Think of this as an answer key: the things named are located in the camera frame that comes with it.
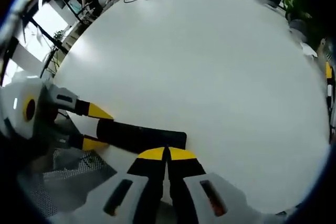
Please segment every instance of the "white table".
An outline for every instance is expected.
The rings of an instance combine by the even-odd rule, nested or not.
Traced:
[[[119,122],[186,132],[208,172],[269,213],[300,203],[325,161],[318,82],[286,20],[256,0],[119,1],[78,39],[55,78]],[[107,153],[117,170],[135,159],[113,146]]]

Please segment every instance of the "desk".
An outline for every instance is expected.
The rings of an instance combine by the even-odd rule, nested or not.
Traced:
[[[304,199],[329,150],[318,78],[287,21],[256,0],[139,0],[93,22],[55,84],[118,122],[186,132],[208,172],[276,213]],[[107,153],[116,170],[135,159]]]

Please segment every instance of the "white table surface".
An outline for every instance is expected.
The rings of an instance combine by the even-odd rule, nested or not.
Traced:
[[[118,122],[186,132],[205,169],[262,212],[300,203],[329,150],[318,76],[286,20],[256,0],[119,1],[77,40],[55,84]],[[135,159],[107,153],[116,170]]]

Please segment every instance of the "person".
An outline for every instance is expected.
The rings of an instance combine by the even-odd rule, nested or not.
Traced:
[[[92,14],[95,16],[99,16],[103,11],[103,8],[99,4],[98,0],[77,0],[77,1],[80,3],[82,8],[88,5],[90,9],[94,9]]]

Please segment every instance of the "metal mesh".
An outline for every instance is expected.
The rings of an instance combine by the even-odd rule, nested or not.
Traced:
[[[80,207],[85,203],[89,191],[116,173],[94,151],[78,155],[78,150],[73,154],[67,150],[67,155],[63,156],[62,152],[55,149],[54,169],[51,167],[51,171],[19,176],[22,188],[46,218]],[[72,161],[59,166],[69,159],[69,155],[72,155]]]

